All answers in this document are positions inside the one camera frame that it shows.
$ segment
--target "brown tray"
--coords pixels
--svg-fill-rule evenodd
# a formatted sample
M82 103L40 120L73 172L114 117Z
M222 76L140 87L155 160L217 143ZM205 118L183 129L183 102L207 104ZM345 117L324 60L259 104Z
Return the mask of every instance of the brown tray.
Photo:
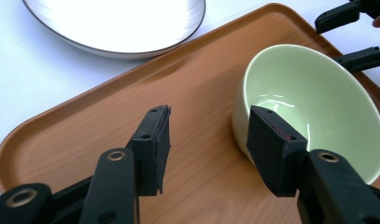
M0 146L0 190L42 182L56 192L78 182L102 152L125 146L147 110L170 105L164 194L141 198L143 223L299 223L296 199L264 186L232 134L247 64L282 43L340 55L291 9L262 7L24 122ZM355 76L380 110L380 89Z

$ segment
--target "wood grain surface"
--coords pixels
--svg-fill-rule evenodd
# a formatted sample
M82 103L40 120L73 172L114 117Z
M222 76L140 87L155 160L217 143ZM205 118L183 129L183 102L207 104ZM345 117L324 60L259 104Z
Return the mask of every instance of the wood grain surface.
M341 55L291 9L262 7L24 122L0 146L0 190L42 182L56 192L92 175L99 155L124 147L149 109L169 105L163 195L140 199L142 223L300 223L296 199L265 187L232 134L248 63L283 43ZM380 111L380 89L355 76Z

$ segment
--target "green bowl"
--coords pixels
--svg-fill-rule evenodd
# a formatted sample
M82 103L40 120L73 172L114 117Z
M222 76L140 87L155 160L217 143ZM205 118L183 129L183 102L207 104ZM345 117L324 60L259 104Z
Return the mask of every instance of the green bowl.
M232 127L246 148L249 110L269 108L308 140L308 150L344 156L363 180L380 175L380 115L373 100L340 64L313 49L277 45L250 62L236 94Z

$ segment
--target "white table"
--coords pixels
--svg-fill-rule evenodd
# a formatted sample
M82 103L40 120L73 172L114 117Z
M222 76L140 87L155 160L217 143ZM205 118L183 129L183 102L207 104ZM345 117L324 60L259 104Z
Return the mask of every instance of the white table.
M314 25L319 14L348 1L276 2ZM206 0L204 21L190 39L268 3L272 2ZM371 22L361 14L359 21L324 36L343 54L380 47L380 29ZM40 24L21 0L0 0L0 144L22 122L146 61L103 58L76 49ZM380 86L380 67L364 73Z

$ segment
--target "bowl rim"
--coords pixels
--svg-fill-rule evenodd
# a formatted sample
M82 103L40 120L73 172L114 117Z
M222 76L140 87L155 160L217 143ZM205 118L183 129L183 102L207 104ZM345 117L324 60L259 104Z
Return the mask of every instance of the bowl rim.
M293 44L273 45L271 47L268 47L266 49L261 50L259 53L257 53L251 59L250 63L248 64L248 66L246 68L245 75L244 75L243 80L241 82L241 88L240 88L240 90L241 90L241 92L240 92L241 98L240 99L243 100L243 105L246 108L246 118L247 119L249 119L250 104L248 103L248 100L246 99L246 84L248 81L250 70L252 69L254 62L257 61L258 58L263 56L266 52L269 52L272 49L282 49L282 48L300 49L300 50L307 50L307 51L313 52L317 57L319 57L323 60L323 63L326 63L327 65L330 65L330 66L334 66L337 70L340 70L340 72L342 72L342 74L348 79L348 81L351 82L351 85L354 85L354 87L356 89L358 89L358 91L361 92L361 94L363 94L365 96L365 99L369 103L370 109L373 110L373 115L375 116L375 119L377 119L377 123L379 124L379 126L377 128L380 129L380 113L379 113L375 103L373 102L373 99L371 98L370 94L364 89L364 87L358 82L358 80L351 73L349 73L345 68L343 68L340 64L338 64L335 60L328 57L327 55L325 55L325 54L323 54L317 50L310 49L308 47L304 47L301 45L293 45ZM368 177L368 179L364 179L364 181L367 184L372 184L378 178L378 176L380 176L380 164L377 167L377 171L375 172L375 174L373 174L373 176Z

